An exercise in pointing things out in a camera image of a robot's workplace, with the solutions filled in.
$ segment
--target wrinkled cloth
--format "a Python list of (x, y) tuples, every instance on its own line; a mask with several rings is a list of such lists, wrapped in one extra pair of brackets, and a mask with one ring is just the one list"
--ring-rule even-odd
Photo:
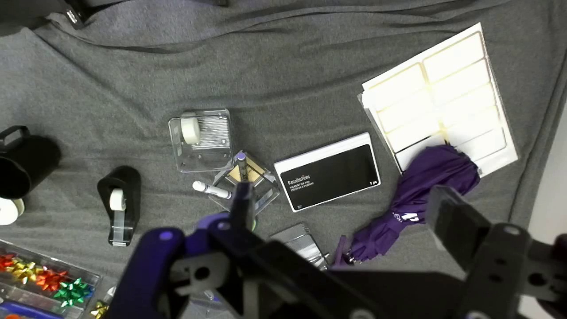
[(405, 170), (389, 213), (355, 232), (353, 240), (341, 240), (336, 264), (385, 256), (408, 225), (426, 222), (428, 199), (435, 186), (451, 186), (467, 195), (479, 183), (479, 167), (453, 146), (424, 149)]

